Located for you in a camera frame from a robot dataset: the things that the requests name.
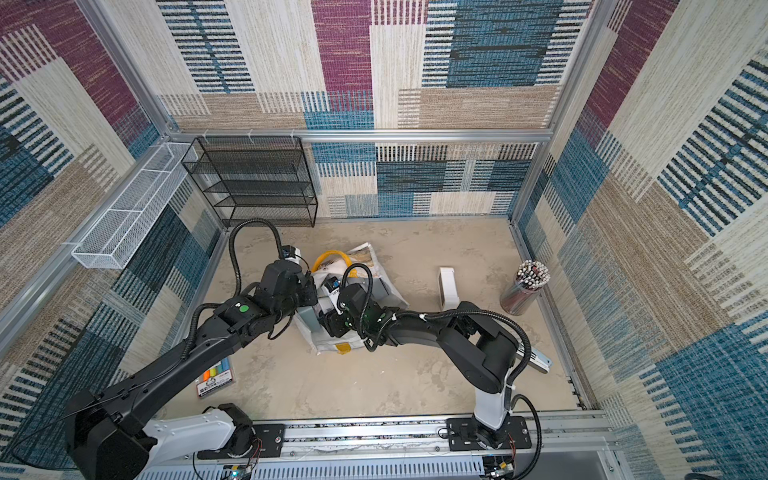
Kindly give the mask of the white canvas bag yellow handles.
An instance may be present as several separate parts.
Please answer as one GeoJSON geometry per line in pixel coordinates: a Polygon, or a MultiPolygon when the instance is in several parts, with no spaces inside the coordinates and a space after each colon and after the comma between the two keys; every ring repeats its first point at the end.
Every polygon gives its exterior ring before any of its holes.
{"type": "Polygon", "coordinates": [[[384,321],[396,310],[408,308],[408,302],[390,281],[379,262],[373,245],[365,242],[347,252],[329,250],[310,265],[318,304],[301,307],[294,314],[297,328],[316,354],[349,353],[374,340],[384,321]],[[329,275],[340,279],[340,289],[328,293],[323,281],[329,275]],[[325,313],[346,311],[354,330],[341,338],[331,337],[322,325],[325,313]]]}

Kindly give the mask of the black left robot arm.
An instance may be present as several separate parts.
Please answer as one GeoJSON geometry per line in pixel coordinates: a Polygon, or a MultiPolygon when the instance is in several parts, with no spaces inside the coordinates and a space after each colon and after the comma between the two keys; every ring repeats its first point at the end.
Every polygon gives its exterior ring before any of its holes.
{"type": "Polygon", "coordinates": [[[60,423],[66,452],[86,479],[134,479],[155,463],[201,451],[251,457],[259,448],[253,423],[232,404],[168,427],[150,421],[205,371],[261,335],[278,338],[278,323],[288,325],[299,308],[316,304],[311,272],[286,259],[284,247],[277,251],[260,281],[244,286],[237,274],[230,299],[199,305],[183,343],[98,394],[78,392],[65,415],[11,443],[10,455],[60,423]]]}

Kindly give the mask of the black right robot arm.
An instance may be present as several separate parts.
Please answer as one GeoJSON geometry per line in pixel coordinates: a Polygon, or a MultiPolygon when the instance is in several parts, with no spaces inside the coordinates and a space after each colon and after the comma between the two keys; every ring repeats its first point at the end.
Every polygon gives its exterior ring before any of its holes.
{"type": "Polygon", "coordinates": [[[524,403],[534,425],[541,425],[533,402],[515,390],[515,382],[529,366],[532,354],[522,327],[468,301],[442,312],[382,306],[373,298],[373,275],[362,281],[351,280],[362,267],[354,263],[341,276],[322,279],[320,294],[331,306],[319,314],[320,325],[334,338],[357,334],[370,353],[410,344],[440,349],[475,389],[473,414],[448,419],[443,438],[453,450],[510,450],[510,455],[487,467],[489,479],[528,476],[541,456],[542,433],[530,432],[525,419],[512,414],[518,403],[524,403]]]}

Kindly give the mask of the white rectangular alarm clock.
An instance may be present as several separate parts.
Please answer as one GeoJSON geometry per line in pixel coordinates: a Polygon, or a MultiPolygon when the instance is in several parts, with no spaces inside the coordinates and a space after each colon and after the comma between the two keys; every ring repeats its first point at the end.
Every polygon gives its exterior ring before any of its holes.
{"type": "Polygon", "coordinates": [[[439,293],[441,310],[455,309],[460,304],[455,270],[452,267],[439,268],[439,293]]]}

